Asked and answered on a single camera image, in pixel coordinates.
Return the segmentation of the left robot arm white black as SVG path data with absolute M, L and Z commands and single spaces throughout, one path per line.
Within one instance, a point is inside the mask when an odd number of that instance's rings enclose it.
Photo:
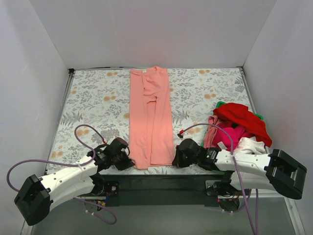
M 122 138 L 115 138 L 91 150 L 74 166 L 65 167 L 52 174 L 29 176 L 19 190 L 14 203 L 29 226 L 41 222 L 58 205 L 81 195 L 114 197 L 119 183 L 106 180 L 102 170 L 115 166 L 125 170 L 133 166 L 129 158 L 129 145 Z

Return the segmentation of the salmon pink t shirt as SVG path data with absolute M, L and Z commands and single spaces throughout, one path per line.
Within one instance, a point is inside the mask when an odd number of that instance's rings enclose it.
M 130 158 L 135 167 L 170 165 L 175 154 L 167 69 L 131 70 L 129 119 Z

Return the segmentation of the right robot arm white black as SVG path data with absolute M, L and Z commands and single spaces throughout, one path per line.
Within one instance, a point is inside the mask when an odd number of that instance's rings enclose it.
M 300 200 L 307 174 L 307 168 L 283 150 L 262 155 L 231 155 L 229 151 L 204 148 L 192 139 L 185 139 L 176 147 L 172 165 L 183 168 L 191 164 L 223 173 L 222 179 L 208 190 L 220 196 L 233 195 L 243 189 L 266 189 Z

